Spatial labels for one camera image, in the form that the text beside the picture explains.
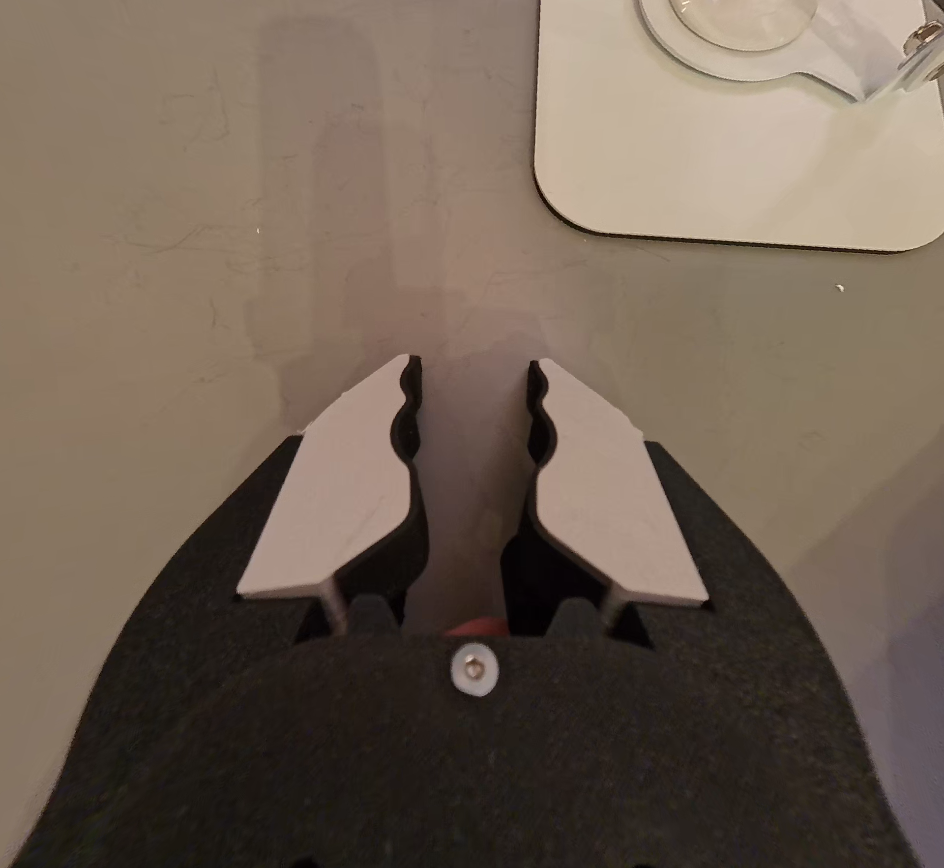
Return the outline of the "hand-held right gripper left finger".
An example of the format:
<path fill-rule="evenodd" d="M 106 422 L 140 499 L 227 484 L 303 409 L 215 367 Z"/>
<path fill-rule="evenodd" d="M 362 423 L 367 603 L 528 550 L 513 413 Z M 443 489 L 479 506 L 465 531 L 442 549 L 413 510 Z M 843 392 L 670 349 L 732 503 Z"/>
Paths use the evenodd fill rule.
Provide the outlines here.
<path fill-rule="evenodd" d="M 415 464 L 421 405 L 421 359 L 397 355 L 301 432 L 239 598 L 314 599 L 335 635 L 361 596 L 404 602 L 430 555 Z"/>

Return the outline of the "white base board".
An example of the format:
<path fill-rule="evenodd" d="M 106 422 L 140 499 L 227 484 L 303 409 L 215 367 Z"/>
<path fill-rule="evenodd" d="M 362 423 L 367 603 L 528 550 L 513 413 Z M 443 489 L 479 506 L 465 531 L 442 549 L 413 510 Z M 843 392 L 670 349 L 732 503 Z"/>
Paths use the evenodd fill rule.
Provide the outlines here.
<path fill-rule="evenodd" d="M 942 68 L 923 0 L 820 0 L 779 50 L 714 47 L 671 0 L 539 0 L 533 171 L 612 237 L 898 253 L 942 237 Z"/>

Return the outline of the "grey desk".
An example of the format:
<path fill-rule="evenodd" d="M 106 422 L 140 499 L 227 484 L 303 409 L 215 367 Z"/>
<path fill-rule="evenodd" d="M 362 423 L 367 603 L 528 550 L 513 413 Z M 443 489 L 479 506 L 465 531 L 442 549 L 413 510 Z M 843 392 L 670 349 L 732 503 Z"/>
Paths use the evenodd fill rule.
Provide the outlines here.
<path fill-rule="evenodd" d="M 161 568 L 290 434 L 423 362 L 407 627 L 502 612 L 527 365 L 778 570 L 942 866 L 942 239 L 580 234 L 531 171 L 537 0 L 2 0 L 2 866 Z"/>

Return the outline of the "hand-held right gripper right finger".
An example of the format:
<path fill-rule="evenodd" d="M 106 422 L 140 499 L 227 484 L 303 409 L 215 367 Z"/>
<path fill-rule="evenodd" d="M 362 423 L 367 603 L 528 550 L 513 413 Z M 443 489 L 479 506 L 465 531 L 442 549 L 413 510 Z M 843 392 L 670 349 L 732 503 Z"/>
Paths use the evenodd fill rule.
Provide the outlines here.
<path fill-rule="evenodd" d="M 543 636 L 584 600 L 606 633 L 645 636 L 639 605 L 703 609 L 710 594 L 642 431 L 553 360 L 526 379 L 533 470 L 501 555 L 512 636 Z"/>

